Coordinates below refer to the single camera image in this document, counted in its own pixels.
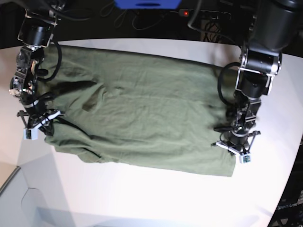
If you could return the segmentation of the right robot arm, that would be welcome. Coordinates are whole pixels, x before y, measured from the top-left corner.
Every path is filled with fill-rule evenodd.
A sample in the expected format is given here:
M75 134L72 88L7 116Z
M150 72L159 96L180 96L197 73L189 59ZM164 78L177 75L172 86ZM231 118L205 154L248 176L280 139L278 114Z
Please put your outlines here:
M59 20L56 11L62 11L64 0L17 0L16 4L25 9L25 18L18 34L23 43L16 56L16 71L11 79L9 93L18 98L23 110L17 113L24 123L23 136L26 140L36 140L38 132L52 136L53 120L61 115L59 110L47 107L47 102L54 100L52 92L38 93L38 83L48 82L57 75L61 62L62 50L53 39L53 31ZM40 65L45 58L44 49L53 43L57 49L58 60L51 76Z

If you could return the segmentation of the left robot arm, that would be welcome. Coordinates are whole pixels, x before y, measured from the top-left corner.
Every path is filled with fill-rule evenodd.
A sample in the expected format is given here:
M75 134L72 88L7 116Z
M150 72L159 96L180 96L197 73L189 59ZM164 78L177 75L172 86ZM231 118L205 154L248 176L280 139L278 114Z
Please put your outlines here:
M214 128L220 138L213 146L237 155L245 163L253 143L248 139L254 140L260 134L251 129L256 125L261 96L270 93L273 79L281 70L282 50L290 43L302 14L301 0L261 0L240 61L229 63L220 71L217 90L227 106L227 124ZM231 67L238 68L232 103L222 94L223 76Z

